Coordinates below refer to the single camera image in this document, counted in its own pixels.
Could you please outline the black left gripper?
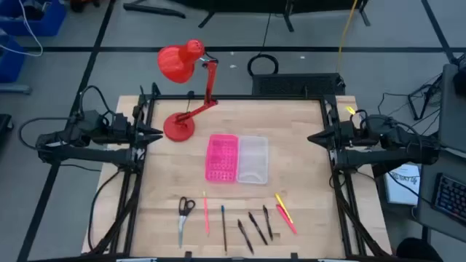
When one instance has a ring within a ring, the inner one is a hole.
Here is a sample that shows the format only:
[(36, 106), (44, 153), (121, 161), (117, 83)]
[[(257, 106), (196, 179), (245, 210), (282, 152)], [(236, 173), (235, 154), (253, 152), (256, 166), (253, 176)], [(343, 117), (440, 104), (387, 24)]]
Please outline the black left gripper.
[(137, 125), (127, 121), (117, 122), (115, 124), (116, 144), (128, 144), (136, 140), (137, 145), (149, 145), (163, 138), (162, 133), (163, 131), (154, 129), (143, 122), (139, 122)]

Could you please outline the grey flat metal base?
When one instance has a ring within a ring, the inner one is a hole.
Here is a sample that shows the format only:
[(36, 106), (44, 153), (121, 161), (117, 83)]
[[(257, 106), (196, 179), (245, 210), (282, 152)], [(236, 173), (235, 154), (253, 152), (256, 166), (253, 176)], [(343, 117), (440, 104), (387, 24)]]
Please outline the grey flat metal base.
[(0, 93), (20, 93), (30, 95), (32, 89), (26, 84), (0, 83)]

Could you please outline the black partition screen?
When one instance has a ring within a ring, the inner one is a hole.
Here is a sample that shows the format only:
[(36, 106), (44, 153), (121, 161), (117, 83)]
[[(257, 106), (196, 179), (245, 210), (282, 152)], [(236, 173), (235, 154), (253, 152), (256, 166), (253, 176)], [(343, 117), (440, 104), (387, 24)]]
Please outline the black partition screen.
[(294, 32), (290, 16), (295, 13), (351, 10), (355, 4), (366, 26), (370, 21), (365, 14), (368, 0), (170, 0), (193, 9), (202, 9), (208, 16), (199, 24), (203, 28), (215, 13), (274, 13), (281, 14), (290, 32)]

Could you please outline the blue plastic bin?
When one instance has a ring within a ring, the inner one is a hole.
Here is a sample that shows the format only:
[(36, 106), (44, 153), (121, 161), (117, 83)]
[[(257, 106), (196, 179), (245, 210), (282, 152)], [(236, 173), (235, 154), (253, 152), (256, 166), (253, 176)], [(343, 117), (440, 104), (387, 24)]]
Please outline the blue plastic bin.
[(66, 16), (60, 0), (0, 0), (0, 28), (12, 36), (55, 36)]
[(0, 83), (16, 82), (23, 67), (24, 49), (8, 35), (0, 36)]

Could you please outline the black desk device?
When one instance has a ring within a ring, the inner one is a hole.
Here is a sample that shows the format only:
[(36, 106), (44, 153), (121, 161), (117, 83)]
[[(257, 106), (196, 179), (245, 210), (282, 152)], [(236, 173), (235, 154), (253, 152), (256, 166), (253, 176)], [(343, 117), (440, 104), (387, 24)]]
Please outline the black desk device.
[(453, 78), (455, 93), (466, 98), (466, 53), (457, 59), (458, 72)]

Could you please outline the red desk lamp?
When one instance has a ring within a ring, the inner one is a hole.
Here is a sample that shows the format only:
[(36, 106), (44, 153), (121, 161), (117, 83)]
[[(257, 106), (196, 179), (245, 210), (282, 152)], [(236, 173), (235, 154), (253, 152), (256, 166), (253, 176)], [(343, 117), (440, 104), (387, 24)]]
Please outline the red desk lamp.
[(206, 53), (205, 45), (198, 39), (188, 40), (183, 45), (164, 47), (158, 54), (157, 64), (161, 73), (170, 81), (178, 84), (184, 84), (192, 78), (198, 60), (203, 61), (202, 67), (208, 71), (204, 102), (193, 111), (174, 113), (166, 118), (163, 132), (175, 142), (188, 140), (195, 130), (193, 118), (218, 104), (218, 101), (212, 97), (218, 60)]

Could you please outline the yellow pen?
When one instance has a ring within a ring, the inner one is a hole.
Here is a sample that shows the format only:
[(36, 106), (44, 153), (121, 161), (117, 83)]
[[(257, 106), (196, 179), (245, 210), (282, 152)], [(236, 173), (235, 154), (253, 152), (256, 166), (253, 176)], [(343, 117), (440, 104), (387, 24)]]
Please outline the yellow pen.
[(279, 206), (281, 206), (281, 208), (283, 209), (284, 213), (285, 213), (286, 216), (288, 217), (288, 220), (289, 220), (291, 223), (293, 223), (293, 220), (292, 220), (292, 218), (291, 218), (291, 216), (290, 216), (290, 214), (289, 214), (289, 212), (288, 212), (288, 210), (287, 210), (287, 208), (286, 208), (286, 206), (285, 206), (285, 204), (284, 204), (284, 202), (283, 202), (281, 196), (280, 196), (278, 193), (275, 193), (275, 198), (276, 198), (276, 200), (277, 200)]

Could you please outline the black equipment case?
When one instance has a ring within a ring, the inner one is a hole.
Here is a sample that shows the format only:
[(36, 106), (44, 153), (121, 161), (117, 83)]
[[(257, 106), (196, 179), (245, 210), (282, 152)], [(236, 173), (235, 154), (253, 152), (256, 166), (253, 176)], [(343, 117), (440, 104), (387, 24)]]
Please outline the black equipment case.
[(0, 114), (0, 147), (3, 146), (13, 128), (12, 116), (9, 114)]

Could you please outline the thin blue-capped pen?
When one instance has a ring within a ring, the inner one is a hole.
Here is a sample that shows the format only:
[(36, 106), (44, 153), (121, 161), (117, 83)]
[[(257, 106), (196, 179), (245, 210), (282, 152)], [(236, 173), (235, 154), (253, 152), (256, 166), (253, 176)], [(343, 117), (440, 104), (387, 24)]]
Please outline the thin blue-capped pen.
[(226, 236), (225, 207), (223, 205), (221, 205), (221, 222), (222, 222), (224, 252), (225, 252), (225, 255), (227, 255), (228, 249), (227, 249), (227, 236)]

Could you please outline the clear plastic supply box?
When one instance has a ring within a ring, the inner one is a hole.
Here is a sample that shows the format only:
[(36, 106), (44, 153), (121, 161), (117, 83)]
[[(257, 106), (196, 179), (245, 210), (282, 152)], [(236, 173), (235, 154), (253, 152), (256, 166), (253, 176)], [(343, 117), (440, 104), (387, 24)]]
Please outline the clear plastic supply box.
[(269, 141), (259, 136), (239, 136), (238, 183), (267, 184)]

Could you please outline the black backlit keyboard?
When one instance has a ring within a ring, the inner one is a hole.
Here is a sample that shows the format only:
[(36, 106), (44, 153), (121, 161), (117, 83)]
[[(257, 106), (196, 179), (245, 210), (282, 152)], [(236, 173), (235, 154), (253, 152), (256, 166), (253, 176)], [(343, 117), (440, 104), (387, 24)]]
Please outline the black backlit keyboard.
[(438, 173), (432, 206), (440, 213), (466, 226), (466, 183)]

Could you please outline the white printed booklet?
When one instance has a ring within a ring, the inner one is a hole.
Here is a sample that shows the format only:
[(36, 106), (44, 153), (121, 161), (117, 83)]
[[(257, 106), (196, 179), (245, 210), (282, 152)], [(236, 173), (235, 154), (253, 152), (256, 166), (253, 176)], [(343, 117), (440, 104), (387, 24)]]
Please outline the white printed booklet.
[(420, 174), (416, 165), (399, 166), (384, 175), (384, 182), (390, 204), (417, 206)]

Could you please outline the pink pen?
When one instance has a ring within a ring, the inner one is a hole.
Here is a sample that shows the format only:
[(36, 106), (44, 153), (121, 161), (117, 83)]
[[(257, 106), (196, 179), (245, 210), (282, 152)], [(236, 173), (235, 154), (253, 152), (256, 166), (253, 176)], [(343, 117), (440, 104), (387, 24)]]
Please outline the pink pen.
[(288, 225), (289, 228), (291, 229), (291, 231), (292, 231), (294, 234), (297, 234), (296, 227), (295, 227), (294, 224), (291, 222), (290, 218), (286, 215), (284, 209), (283, 209), (279, 204), (276, 204), (276, 208), (277, 208), (279, 214), (282, 216), (283, 220), (287, 223), (287, 225)]

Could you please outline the thin pink pencil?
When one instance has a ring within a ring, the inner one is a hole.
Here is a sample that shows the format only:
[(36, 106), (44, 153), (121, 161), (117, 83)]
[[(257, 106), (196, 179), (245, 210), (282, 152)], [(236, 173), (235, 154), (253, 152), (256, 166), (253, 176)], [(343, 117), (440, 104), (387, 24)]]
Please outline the thin pink pencil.
[(206, 191), (202, 192), (203, 195), (203, 207), (204, 207), (204, 216), (205, 216), (205, 232), (207, 236), (210, 236), (210, 221), (209, 221), (209, 215), (208, 215), (208, 198)]

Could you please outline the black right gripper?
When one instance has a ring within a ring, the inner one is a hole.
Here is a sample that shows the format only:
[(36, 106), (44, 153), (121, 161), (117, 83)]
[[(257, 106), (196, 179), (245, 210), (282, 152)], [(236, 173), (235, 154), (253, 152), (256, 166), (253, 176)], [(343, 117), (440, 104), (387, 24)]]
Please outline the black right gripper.
[(355, 139), (355, 126), (350, 120), (334, 122), (331, 128), (324, 129), (307, 137), (308, 141), (323, 148), (343, 148), (351, 145)]

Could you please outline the long black bar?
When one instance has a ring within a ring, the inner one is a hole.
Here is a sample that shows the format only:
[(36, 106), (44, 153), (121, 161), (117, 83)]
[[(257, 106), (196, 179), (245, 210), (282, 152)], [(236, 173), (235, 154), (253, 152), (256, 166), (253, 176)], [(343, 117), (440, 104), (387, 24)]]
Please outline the long black bar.
[(165, 9), (159, 7), (149, 7), (135, 3), (124, 3), (123, 8), (126, 11), (134, 11), (134, 12), (143, 12), (155, 15), (165, 15), (165, 16), (172, 16), (172, 17), (179, 17), (182, 19), (186, 19), (184, 13), (173, 10), (173, 9)]

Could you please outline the black aluminium table frame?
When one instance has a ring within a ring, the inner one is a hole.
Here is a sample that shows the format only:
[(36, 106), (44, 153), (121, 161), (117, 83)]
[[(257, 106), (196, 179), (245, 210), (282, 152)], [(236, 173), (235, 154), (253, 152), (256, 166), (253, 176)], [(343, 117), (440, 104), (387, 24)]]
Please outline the black aluminium table frame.
[[(331, 182), (328, 152), (307, 137), (323, 130), (326, 118), (320, 99), (265, 98), (221, 95), (218, 104), (199, 114), (187, 141), (163, 138), (149, 146), (138, 207), (127, 219), (111, 248), (135, 257), (180, 258), (343, 258), (368, 255), (370, 249), (338, 208), (336, 184)], [(265, 137), (269, 141), (268, 182), (264, 185), (211, 183), (205, 180), (205, 152), (212, 134)], [(205, 232), (202, 192), (208, 198), (210, 236)], [(294, 234), (279, 214), (278, 193), (296, 227)], [(193, 199), (178, 246), (178, 204)], [(228, 253), (221, 222), (225, 207)], [(270, 239), (263, 205), (269, 212)], [(248, 217), (251, 212), (268, 245)], [(253, 246), (252, 254), (237, 220)]]

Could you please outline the grey desk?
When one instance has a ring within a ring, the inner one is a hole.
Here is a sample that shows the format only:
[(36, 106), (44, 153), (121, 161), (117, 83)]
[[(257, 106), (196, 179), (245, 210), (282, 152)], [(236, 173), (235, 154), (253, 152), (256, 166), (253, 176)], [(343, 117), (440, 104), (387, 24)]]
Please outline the grey desk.
[(441, 152), (436, 163), (422, 167), (417, 220), (423, 226), (466, 242), (466, 226), (440, 213), (432, 206), (438, 173), (466, 183), (466, 159), (449, 152)]
[(443, 147), (466, 154), (466, 98), (455, 92), (454, 76), (457, 73), (457, 65), (443, 66), (438, 139)]

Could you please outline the black-handled scissors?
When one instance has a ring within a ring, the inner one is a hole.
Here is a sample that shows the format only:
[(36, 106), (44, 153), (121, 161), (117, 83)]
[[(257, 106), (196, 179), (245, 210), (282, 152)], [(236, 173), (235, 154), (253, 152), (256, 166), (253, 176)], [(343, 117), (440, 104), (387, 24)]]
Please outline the black-handled scissors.
[(190, 212), (195, 208), (196, 202), (182, 196), (178, 204), (178, 246), (183, 246), (183, 229)]

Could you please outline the black ballpoint pen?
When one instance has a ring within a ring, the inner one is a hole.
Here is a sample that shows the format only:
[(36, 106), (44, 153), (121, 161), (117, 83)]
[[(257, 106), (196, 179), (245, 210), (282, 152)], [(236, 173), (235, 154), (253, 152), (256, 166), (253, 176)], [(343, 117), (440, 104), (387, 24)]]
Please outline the black ballpoint pen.
[(259, 225), (258, 225), (256, 219), (254, 218), (254, 216), (253, 216), (253, 214), (252, 214), (251, 212), (248, 212), (248, 217), (250, 218), (252, 224), (253, 224), (254, 227), (256, 228), (256, 230), (257, 230), (257, 232), (258, 232), (258, 234), (259, 234), (261, 240), (263, 241), (263, 243), (264, 243), (265, 245), (268, 245), (268, 242), (267, 242), (267, 240), (266, 240), (266, 238), (265, 238), (265, 236), (264, 236), (262, 230), (260, 229), (260, 227), (259, 227)]
[(270, 223), (270, 219), (269, 219), (268, 209), (266, 208), (265, 205), (263, 205), (262, 209), (263, 209), (263, 212), (264, 212), (264, 217), (265, 217), (265, 220), (266, 220), (266, 226), (267, 226), (269, 237), (273, 241), (273, 233), (272, 233), (272, 227), (271, 227), (271, 223)]
[(244, 238), (245, 238), (246, 245), (248, 246), (249, 251), (250, 251), (252, 254), (254, 254), (253, 246), (252, 246), (252, 244), (250, 243), (250, 240), (249, 240), (248, 235), (247, 235), (247, 233), (246, 233), (245, 227), (243, 226), (243, 224), (242, 224), (242, 222), (241, 222), (240, 219), (237, 220), (237, 226), (238, 226), (238, 228), (239, 228), (241, 234), (242, 234), (242, 235), (244, 236)]

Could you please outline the black perforated computer case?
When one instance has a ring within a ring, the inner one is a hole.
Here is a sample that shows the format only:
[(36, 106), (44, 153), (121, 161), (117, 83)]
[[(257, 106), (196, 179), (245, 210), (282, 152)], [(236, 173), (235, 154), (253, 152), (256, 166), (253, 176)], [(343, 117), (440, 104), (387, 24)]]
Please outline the black perforated computer case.
[(326, 74), (261, 74), (253, 76), (254, 95), (345, 95), (343, 78)]

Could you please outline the pink plastic basket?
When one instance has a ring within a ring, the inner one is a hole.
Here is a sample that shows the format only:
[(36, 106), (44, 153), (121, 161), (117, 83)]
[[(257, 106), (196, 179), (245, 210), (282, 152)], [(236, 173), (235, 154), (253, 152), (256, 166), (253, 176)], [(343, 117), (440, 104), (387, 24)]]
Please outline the pink plastic basket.
[(236, 135), (211, 135), (205, 157), (205, 180), (215, 183), (235, 183), (238, 157), (239, 139)]

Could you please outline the person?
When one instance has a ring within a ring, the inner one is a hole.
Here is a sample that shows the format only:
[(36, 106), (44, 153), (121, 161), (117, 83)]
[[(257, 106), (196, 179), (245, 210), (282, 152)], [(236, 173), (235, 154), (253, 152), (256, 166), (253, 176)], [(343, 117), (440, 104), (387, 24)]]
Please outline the person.
[(396, 256), (399, 258), (416, 258), (422, 260), (435, 260), (434, 249), (422, 239), (413, 237), (405, 238), (396, 248)]

